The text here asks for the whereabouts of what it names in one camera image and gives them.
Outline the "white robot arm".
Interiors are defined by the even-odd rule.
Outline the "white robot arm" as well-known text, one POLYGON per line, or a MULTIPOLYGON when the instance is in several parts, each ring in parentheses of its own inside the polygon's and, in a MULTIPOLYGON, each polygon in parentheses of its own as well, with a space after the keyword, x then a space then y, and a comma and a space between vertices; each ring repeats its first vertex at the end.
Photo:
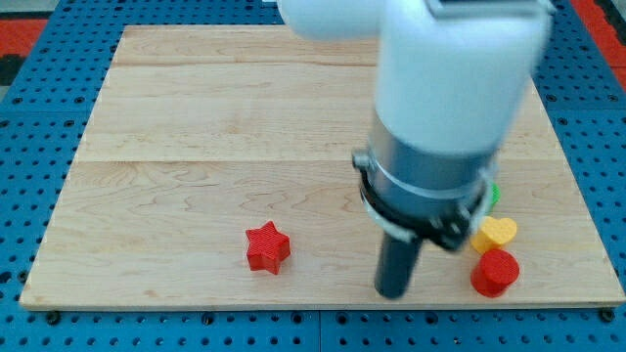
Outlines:
POLYGON ((317 41, 379 42, 375 117, 352 157, 368 212, 393 238, 455 250, 491 198, 494 156, 550 36, 548 1, 281 0, 317 41))

